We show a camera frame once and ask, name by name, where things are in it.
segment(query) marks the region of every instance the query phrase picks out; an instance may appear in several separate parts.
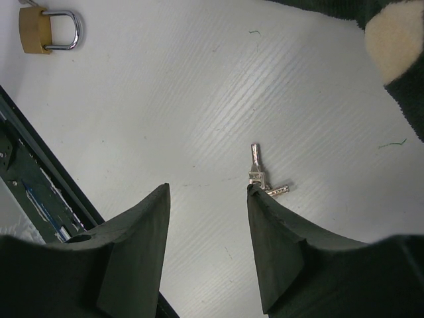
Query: green thread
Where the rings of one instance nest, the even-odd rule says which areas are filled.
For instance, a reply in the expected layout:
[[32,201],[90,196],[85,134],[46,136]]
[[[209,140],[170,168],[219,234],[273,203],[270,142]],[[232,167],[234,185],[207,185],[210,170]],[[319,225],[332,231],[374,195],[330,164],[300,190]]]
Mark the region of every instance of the green thread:
[[403,146],[403,144],[406,142],[406,138],[405,138],[405,140],[404,141],[402,141],[402,142],[391,142],[391,143],[389,143],[389,144],[384,144],[383,146],[379,146],[378,147],[378,149],[381,149],[381,148],[384,148],[384,147],[387,147],[387,146],[392,146],[392,145],[394,145],[394,144],[396,144],[396,145],[398,145],[398,146]]

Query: padlock shackle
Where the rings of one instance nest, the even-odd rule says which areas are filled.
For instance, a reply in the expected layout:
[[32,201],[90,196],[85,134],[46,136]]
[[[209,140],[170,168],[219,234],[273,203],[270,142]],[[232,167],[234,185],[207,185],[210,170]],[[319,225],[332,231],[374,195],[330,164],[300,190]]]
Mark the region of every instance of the padlock shackle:
[[81,21],[78,18],[77,15],[75,15],[72,11],[68,11],[68,10],[46,10],[42,12],[43,15],[48,15],[49,17],[58,17],[58,16],[62,16],[62,15],[67,15],[69,18],[71,18],[74,22],[75,25],[75,36],[74,36],[74,40],[72,41],[71,44],[69,45],[56,45],[56,44],[51,44],[51,45],[45,45],[44,49],[45,50],[72,50],[73,48],[75,48],[79,41],[82,38],[82,25],[81,25]]

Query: black fabric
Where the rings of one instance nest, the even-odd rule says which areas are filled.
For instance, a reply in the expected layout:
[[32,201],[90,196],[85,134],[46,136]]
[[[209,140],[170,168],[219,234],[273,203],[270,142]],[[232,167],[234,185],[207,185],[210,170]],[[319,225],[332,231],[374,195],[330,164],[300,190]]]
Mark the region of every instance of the black fabric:
[[424,142],[424,54],[400,78],[386,86],[403,115]]
[[[402,0],[269,0],[330,17],[355,20],[361,29],[390,3]],[[386,86],[387,92],[398,102],[405,118],[424,142],[424,57],[399,78]]]

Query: white corrugated plastic sheet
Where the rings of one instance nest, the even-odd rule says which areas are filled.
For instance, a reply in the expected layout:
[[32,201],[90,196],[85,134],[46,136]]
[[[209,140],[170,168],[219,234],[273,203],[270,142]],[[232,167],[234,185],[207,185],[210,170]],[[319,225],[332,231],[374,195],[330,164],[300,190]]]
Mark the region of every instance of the white corrugated plastic sheet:
[[3,1],[0,84],[104,218],[170,183],[160,289],[182,318],[262,317],[251,142],[310,221],[365,242],[423,232],[424,144],[354,23],[254,0],[42,4],[81,13],[83,46],[24,54],[18,1]]

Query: black frame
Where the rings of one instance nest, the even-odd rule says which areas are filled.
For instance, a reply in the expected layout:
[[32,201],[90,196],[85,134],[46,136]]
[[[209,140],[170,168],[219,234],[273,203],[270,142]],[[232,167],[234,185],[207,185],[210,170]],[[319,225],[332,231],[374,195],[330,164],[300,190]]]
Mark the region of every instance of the black frame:
[[[63,241],[59,226],[65,226],[72,237],[105,222],[1,86],[0,152],[6,154],[0,158],[0,176],[46,242]],[[31,200],[33,188],[42,197],[42,205]],[[46,206],[51,208],[52,222],[43,220],[37,206],[45,211]],[[161,293],[156,317],[178,318]]]

